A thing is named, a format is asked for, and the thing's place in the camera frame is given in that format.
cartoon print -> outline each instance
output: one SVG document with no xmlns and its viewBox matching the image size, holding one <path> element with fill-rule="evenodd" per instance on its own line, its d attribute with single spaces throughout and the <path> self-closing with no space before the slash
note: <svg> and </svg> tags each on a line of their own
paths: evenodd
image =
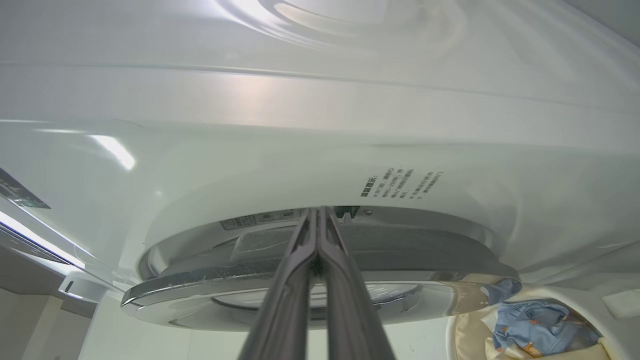
<svg viewBox="0 0 640 360">
<path fill-rule="evenodd" d="M 533 357 L 542 357 L 542 353 L 537 349 L 533 347 L 533 342 L 529 342 L 529 344 L 527 344 L 527 346 L 524 347 L 524 349 L 526 352 L 530 353 L 531 356 Z"/>
</svg>

metal tongs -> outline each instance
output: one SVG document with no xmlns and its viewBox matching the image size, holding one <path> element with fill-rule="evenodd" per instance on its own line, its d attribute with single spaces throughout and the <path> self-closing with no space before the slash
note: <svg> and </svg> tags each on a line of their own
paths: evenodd
<svg viewBox="0 0 640 360">
<path fill-rule="evenodd" d="M 329 358 L 393 360 L 391 346 L 330 208 L 310 208 L 289 240 L 239 360 L 304 360 L 311 280 L 327 289 Z"/>
</svg>

washing machine door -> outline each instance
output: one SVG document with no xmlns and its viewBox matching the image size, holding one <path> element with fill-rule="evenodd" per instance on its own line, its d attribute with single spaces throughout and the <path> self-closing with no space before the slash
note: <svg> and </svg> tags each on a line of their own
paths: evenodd
<svg viewBox="0 0 640 360">
<path fill-rule="evenodd" d="M 141 320 L 218 331 L 247 331 L 256 320 L 294 227 L 246 233 L 169 266 L 131 288 L 122 307 Z M 518 275 L 477 240 L 402 225 L 342 224 L 383 323 L 456 315 L 500 302 Z M 310 328 L 326 326 L 326 288 L 310 291 Z"/>
</svg>

sticker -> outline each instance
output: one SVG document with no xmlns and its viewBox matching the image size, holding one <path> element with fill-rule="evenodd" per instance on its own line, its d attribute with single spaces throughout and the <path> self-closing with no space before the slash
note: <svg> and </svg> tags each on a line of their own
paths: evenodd
<svg viewBox="0 0 640 360">
<path fill-rule="evenodd" d="M 51 209 L 49 205 L 38 199 L 36 195 L 33 195 L 2 168 L 0 168 L 0 195 L 18 206 Z"/>
<path fill-rule="evenodd" d="M 270 211 L 269 213 L 260 213 L 247 215 L 245 217 L 231 218 L 221 221 L 225 230 L 240 229 L 241 227 L 255 226 L 262 224 L 270 224 L 272 222 L 284 222 L 297 220 L 302 216 L 304 209 L 287 209 L 279 211 Z"/>
<path fill-rule="evenodd" d="M 412 168 L 388 168 L 368 178 L 360 197 L 420 200 L 443 175 L 442 171 L 424 174 Z"/>
</svg>

laundry basket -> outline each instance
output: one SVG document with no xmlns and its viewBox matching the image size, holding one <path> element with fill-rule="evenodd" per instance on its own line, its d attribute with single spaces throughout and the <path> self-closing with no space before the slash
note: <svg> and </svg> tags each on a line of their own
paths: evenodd
<svg viewBox="0 0 640 360">
<path fill-rule="evenodd" d="M 555 299 L 580 314 L 602 334 L 600 343 L 611 360 L 638 359 L 638 351 L 633 349 L 638 342 L 637 322 L 614 318 L 598 295 L 568 288 L 526 286 L 508 302 L 534 299 Z M 492 331 L 481 319 L 496 307 L 449 318 L 446 335 L 448 360 L 486 359 L 485 339 L 492 336 Z"/>
</svg>

